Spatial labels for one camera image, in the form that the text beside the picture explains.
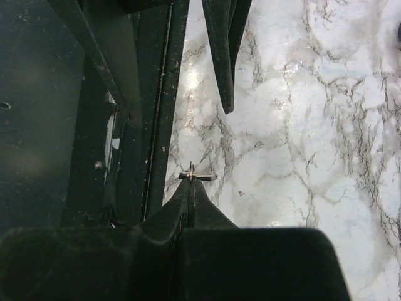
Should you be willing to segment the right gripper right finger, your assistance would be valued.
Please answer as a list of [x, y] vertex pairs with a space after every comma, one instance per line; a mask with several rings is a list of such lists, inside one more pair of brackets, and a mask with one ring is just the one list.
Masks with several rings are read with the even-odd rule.
[[184, 300], [349, 300], [335, 250], [313, 228], [238, 228], [190, 185]]

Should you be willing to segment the key with black tag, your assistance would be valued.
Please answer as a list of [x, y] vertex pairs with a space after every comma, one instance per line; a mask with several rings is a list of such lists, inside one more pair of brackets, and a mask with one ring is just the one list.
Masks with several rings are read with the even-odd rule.
[[208, 173], [208, 174], [201, 174], [201, 173], [196, 173], [195, 172], [195, 165], [191, 161], [190, 162], [190, 167], [186, 171], [182, 171], [179, 173], [179, 179], [190, 179], [191, 181], [193, 179], [198, 179], [200, 181], [215, 181], [218, 178], [218, 175], [215, 173]]

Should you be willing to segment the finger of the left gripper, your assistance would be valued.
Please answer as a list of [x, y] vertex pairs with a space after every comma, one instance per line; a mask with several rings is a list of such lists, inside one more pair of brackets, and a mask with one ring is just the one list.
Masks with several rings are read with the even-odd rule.
[[251, 0], [202, 1], [214, 73], [225, 114], [234, 110], [236, 60], [251, 3]]
[[119, 112], [142, 126], [142, 99], [135, 35], [119, 1], [50, 1], [90, 57]]

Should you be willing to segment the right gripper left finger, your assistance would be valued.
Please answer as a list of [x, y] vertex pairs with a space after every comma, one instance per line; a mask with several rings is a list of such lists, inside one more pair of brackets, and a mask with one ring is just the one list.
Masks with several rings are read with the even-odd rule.
[[190, 182], [137, 226], [18, 228], [1, 239], [2, 300], [174, 300]]

